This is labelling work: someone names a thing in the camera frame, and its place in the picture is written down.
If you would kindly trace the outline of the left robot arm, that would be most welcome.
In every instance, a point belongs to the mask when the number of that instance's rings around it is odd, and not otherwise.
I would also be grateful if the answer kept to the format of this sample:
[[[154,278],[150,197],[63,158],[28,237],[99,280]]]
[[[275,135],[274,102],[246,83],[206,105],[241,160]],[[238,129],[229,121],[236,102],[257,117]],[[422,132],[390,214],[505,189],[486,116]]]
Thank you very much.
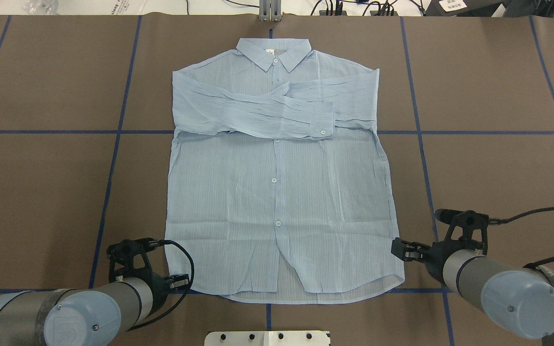
[[[168,295],[188,293],[189,274],[153,274],[86,290],[20,291],[0,295],[0,346],[106,346],[117,335],[151,323]]]

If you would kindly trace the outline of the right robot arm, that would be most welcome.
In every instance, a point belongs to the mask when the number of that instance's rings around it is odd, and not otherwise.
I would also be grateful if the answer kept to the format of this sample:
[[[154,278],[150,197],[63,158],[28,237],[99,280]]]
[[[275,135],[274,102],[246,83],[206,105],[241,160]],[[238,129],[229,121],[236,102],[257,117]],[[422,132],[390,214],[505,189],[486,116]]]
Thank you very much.
[[[554,346],[554,270],[510,267],[483,254],[481,243],[449,239],[432,245],[392,241],[402,261],[423,263],[428,273],[497,326],[529,340]]]

